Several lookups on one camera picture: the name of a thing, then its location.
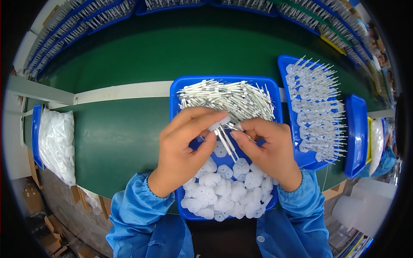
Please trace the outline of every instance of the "blue anti-static coat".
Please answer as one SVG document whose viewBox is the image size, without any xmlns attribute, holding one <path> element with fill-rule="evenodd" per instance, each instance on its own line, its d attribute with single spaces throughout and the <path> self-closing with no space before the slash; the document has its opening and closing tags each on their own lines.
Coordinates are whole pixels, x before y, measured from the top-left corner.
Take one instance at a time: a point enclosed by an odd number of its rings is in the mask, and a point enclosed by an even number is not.
<svg viewBox="0 0 413 258">
<path fill-rule="evenodd" d="M 264 258 L 332 257 L 324 224 L 324 196 L 316 174 L 301 169 L 303 180 L 294 192 L 278 186 L 282 208 L 257 219 L 257 244 Z M 106 240 L 114 258 L 194 257 L 191 232 L 185 219 L 166 214 L 174 193 L 159 198 L 148 188 L 148 174 L 136 174 L 112 199 L 113 227 Z"/>
</svg>

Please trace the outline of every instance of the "hand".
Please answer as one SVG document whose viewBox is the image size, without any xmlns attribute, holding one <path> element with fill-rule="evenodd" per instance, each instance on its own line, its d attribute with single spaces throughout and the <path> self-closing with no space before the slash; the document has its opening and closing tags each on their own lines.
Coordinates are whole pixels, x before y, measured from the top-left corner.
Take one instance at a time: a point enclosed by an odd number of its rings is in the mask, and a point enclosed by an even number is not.
<svg viewBox="0 0 413 258">
<path fill-rule="evenodd" d="M 266 141 L 258 147 L 242 131 L 232 131 L 231 136 L 240 149 L 285 191 L 295 191 L 301 184 L 302 174 L 294 160 L 290 127 L 261 118 L 244 120 L 240 125 L 252 139 L 264 137 Z"/>
<path fill-rule="evenodd" d="M 227 115 L 227 111 L 192 107 L 175 116 L 159 135 L 158 167 L 148 178 L 152 193 L 166 197 L 197 173 L 216 144 L 214 132 L 207 128 Z M 199 135 L 205 137 L 205 142 L 194 151 L 188 145 Z"/>
</svg>

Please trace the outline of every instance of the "white button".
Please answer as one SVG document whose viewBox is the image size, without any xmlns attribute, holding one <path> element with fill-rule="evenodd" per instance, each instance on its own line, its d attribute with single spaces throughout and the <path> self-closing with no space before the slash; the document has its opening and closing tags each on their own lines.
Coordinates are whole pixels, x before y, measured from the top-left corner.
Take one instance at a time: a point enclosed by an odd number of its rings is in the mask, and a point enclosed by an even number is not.
<svg viewBox="0 0 413 258">
<path fill-rule="evenodd" d="M 263 236 L 257 236 L 257 241 L 262 243 L 265 241 L 265 238 Z"/>
</svg>

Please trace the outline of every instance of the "elastic cuff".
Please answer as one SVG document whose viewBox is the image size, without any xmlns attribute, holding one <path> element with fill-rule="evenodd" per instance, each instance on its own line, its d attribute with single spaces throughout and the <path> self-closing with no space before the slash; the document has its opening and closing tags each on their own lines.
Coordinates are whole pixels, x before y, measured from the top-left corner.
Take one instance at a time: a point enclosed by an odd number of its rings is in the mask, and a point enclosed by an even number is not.
<svg viewBox="0 0 413 258">
<path fill-rule="evenodd" d="M 151 174 L 151 172 L 141 175 L 141 176 L 145 176 L 145 177 L 146 177 L 146 178 L 143 180 L 143 183 L 142 183 L 143 192 L 145 193 L 145 196 L 149 197 L 151 200 L 154 200 L 154 201 L 165 201 L 165 200 L 167 200 L 169 197 L 171 197 L 172 194 L 174 195 L 174 192 L 170 193 L 170 194 L 169 194 L 168 196 L 166 196 L 166 197 L 159 197 L 159 196 L 155 195 L 155 194 L 151 191 L 151 189 L 149 188 L 149 186 L 148 186 L 148 178 L 149 178 L 150 174 Z"/>
<path fill-rule="evenodd" d="M 292 192 L 285 191 L 281 185 L 278 186 L 278 198 L 280 202 L 290 203 L 305 198 L 305 194 L 314 191 L 314 182 L 306 169 L 300 168 L 302 180 L 300 186 Z"/>
</svg>

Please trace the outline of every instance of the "green conveyor belt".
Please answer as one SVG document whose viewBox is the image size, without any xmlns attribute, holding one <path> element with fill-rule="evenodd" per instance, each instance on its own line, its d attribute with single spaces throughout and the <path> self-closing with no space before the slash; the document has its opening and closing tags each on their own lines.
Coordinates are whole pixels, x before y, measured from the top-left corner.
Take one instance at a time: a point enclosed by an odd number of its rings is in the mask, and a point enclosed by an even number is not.
<svg viewBox="0 0 413 258">
<path fill-rule="evenodd" d="M 40 74 L 40 82 L 73 93 L 183 75 L 242 74 L 272 77 L 282 87 L 277 57 L 307 55 L 335 65 L 343 96 L 364 98 L 368 111 L 383 109 L 373 81 L 318 36 L 281 18 L 204 6 L 132 16 L 80 39 Z M 29 101 L 28 108 L 34 104 Z M 157 165 L 158 134 L 169 122 L 169 99 L 140 98 L 57 109 L 75 116 L 76 180 L 111 198 L 136 172 Z M 30 143 L 31 116 L 25 119 Z M 345 177 L 342 162 L 317 172 L 321 190 Z"/>
</svg>

